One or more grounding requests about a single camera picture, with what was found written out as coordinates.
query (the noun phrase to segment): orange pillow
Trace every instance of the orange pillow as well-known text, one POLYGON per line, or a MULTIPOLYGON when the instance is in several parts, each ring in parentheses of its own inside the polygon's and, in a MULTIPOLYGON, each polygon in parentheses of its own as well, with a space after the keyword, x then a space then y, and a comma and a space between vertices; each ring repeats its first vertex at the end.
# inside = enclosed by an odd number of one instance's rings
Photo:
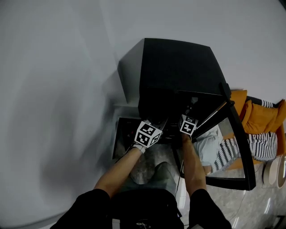
POLYGON ((282 125, 282 123, 284 122, 286 118, 286 101, 283 99, 280 103, 279 103, 279 107, 278 107, 278 115, 276 117, 276 120, 273 124, 273 126, 271 127, 271 132, 276 132, 276 130, 282 125))
POLYGON ((278 114, 278 108, 267 108, 252 104, 251 114, 245 125, 248 134, 261 134, 270 131, 278 114))
POLYGON ((243 128, 245 128, 246 123, 247 123, 248 120, 249 120, 251 111, 252 111, 252 101, 251 101, 251 100, 248 100, 248 101, 244 104, 244 106, 243 106, 243 108, 242 108, 242 111, 241 111, 241 113, 240 113, 240 120, 242 120, 241 123, 242 123, 243 128))
POLYGON ((238 115, 240 115, 242 111, 242 108, 246 100, 246 96, 247 96, 247 90, 231 92, 231 100, 235 102, 234 107, 236 108, 236 112, 238 113, 238 115))

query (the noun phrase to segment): black sleeve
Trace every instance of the black sleeve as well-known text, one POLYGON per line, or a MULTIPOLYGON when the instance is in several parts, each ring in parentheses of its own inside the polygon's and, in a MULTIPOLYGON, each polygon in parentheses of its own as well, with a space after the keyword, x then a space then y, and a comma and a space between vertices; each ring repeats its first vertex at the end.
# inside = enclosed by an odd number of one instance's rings
POLYGON ((106 223, 109 203, 109 195, 101 189, 84 193, 51 229, 101 228, 106 223))
POLYGON ((204 229, 231 229, 229 221, 204 189, 196 190, 190 197, 189 228, 197 224, 204 229))

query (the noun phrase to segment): forearm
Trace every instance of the forearm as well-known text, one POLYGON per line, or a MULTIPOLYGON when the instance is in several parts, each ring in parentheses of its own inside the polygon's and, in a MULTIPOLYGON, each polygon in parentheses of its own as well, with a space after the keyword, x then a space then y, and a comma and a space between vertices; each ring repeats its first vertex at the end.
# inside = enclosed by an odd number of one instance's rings
POLYGON ((114 196, 126 181, 141 155, 142 153, 138 148, 132 148, 99 179, 94 189, 102 189, 110 197, 114 196))
POLYGON ((191 196, 197 189, 206 190, 206 176, 200 158, 195 152, 190 137, 186 134, 183 138, 184 174, 186 189, 191 196))

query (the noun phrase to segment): fiducial marker cube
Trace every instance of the fiducial marker cube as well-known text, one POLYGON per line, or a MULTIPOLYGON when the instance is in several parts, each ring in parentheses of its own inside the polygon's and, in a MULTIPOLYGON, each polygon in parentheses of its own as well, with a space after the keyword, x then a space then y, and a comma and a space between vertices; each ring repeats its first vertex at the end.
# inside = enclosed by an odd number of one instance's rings
POLYGON ((191 136, 197 128, 197 123, 198 120, 182 114, 179 121, 179 129, 181 132, 191 136))
POLYGON ((142 121, 137 129, 135 142, 148 148, 158 142, 161 133, 161 130, 142 121))

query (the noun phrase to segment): black shirt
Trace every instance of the black shirt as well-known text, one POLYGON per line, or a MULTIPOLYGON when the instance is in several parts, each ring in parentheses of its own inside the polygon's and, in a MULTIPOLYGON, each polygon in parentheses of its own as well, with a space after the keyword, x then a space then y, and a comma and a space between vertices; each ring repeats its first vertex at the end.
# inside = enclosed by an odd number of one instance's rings
MULTIPOLYGON (((57 228, 112 228, 112 219, 120 220, 120 229, 176 228, 184 225, 178 217, 175 197, 162 189, 141 189, 119 193, 111 200, 95 189, 80 195, 73 206, 52 226, 57 228)), ((189 225, 203 228, 231 228, 206 190, 195 191, 190 198, 189 225)))

